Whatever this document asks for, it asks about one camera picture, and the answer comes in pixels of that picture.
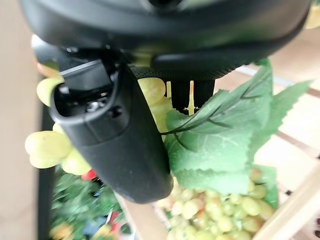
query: green grape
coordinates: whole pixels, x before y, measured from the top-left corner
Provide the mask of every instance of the green grape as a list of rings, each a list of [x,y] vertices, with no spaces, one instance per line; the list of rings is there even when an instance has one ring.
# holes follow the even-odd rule
[[[66,173],[78,176],[83,175],[91,170],[91,166],[75,148],[62,161],[61,167]]]
[[[223,212],[225,215],[231,216],[235,212],[235,206],[230,201],[226,201],[223,203]]]
[[[258,232],[263,226],[263,222],[254,216],[246,216],[244,219],[241,220],[241,223],[243,229],[250,233]]]
[[[261,213],[259,216],[265,221],[268,220],[274,214],[275,210],[264,200],[258,200],[258,203],[261,208]]]
[[[173,189],[171,191],[171,196],[174,198],[174,199],[178,199],[180,197],[180,195],[182,194],[182,191],[183,189],[178,186],[178,185],[173,185]]]
[[[205,206],[205,211],[208,213],[211,219],[218,221],[224,216],[224,209],[222,204],[218,202],[209,202]]]
[[[64,130],[62,129],[62,127],[58,123],[53,124],[52,131],[54,131],[56,133],[60,133],[60,134],[65,134]]]
[[[223,205],[218,197],[214,197],[214,198],[207,199],[206,208],[208,208],[208,209],[222,209]]]
[[[233,239],[231,236],[226,235],[226,234],[222,234],[222,235],[218,235],[216,236],[215,240],[238,240],[238,239]]]
[[[150,107],[150,111],[155,116],[156,126],[160,133],[168,131],[166,116],[172,109],[171,100],[166,97],[163,97],[161,101]]]
[[[195,219],[193,220],[193,224],[198,228],[198,229],[207,229],[209,228],[210,225],[210,218],[208,214],[205,211],[199,211]]]
[[[181,215],[184,210],[184,203],[182,201],[176,201],[171,209],[172,216]]]
[[[43,158],[43,157],[37,157],[37,156],[30,156],[29,158],[30,163],[32,166],[38,169],[48,169],[53,166],[58,165],[61,163],[63,159],[61,158]]]
[[[183,232],[187,240],[196,239],[197,229],[194,226],[188,225]]]
[[[230,233],[230,236],[234,240],[252,240],[250,233],[247,231],[233,231]]]
[[[184,228],[182,227],[175,228],[175,240],[185,240]]]
[[[189,225],[188,221],[185,220],[182,216],[173,216],[172,218],[169,219],[169,223],[171,228],[175,228],[175,227],[185,228]]]
[[[159,102],[166,93],[166,85],[160,78],[141,78],[138,83],[149,106]]]
[[[222,234],[221,230],[219,229],[218,225],[215,222],[211,223],[210,232],[215,236]]]
[[[243,197],[239,194],[231,194],[229,199],[233,205],[240,205],[243,201]]]
[[[248,196],[243,198],[241,207],[250,216],[258,216],[261,213],[261,207],[259,203],[255,199]]]
[[[256,185],[254,190],[249,192],[249,196],[254,199],[263,199],[267,194],[267,190],[263,185]]]
[[[226,233],[226,232],[230,232],[233,227],[234,224],[231,220],[230,217],[228,216],[223,216],[221,217],[218,222],[217,222],[218,228],[221,230],[221,232]]]
[[[238,205],[234,208],[233,216],[234,218],[241,220],[248,216],[248,214],[240,205]]]
[[[251,181],[256,182],[261,178],[261,176],[262,176],[262,173],[259,169],[257,168],[252,169],[252,172],[250,174]]]
[[[158,200],[156,204],[160,208],[171,211],[172,206],[174,205],[174,201],[171,196],[167,196],[166,198]]]
[[[67,137],[54,131],[37,131],[30,134],[24,147],[30,156],[46,159],[62,159],[72,150]]]
[[[155,125],[157,125],[157,119],[156,119],[156,116],[155,116],[153,113],[151,113],[151,115],[152,115],[152,118],[153,118],[153,120],[154,120]]]
[[[214,235],[207,230],[198,231],[195,235],[195,240],[213,240]]]
[[[182,191],[181,195],[180,195],[180,199],[183,202],[189,201],[191,200],[193,197],[195,196],[195,193],[193,190],[191,189],[185,189]]]
[[[176,240],[176,235],[175,235],[174,229],[169,231],[168,236],[166,237],[166,240]]]
[[[48,107],[51,106],[51,92],[64,81],[61,78],[46,78],[36,86],[36,94],[38,98]]]
[[[192,199],[187,201],[183,206],[182,216],[189,220],[203,208],[203,203],[199,199]]]
[[[253,181],[249,181],[248,192],[252,192],[255,189],[256,185]]]
[[[206,190],[204,192],[204,194],[205,194],[205,197],[208,198],[208,199],[213,199],[213,198],[219,198],[220,197],[220,194],[217,191],[214,191],[214,190]]]
[[[174,176],[172,179],[173,179],[173,186],[174,186],[174,187],[175,187],[175,186],[179,186],[179,183],[178,183],[177,178]]]

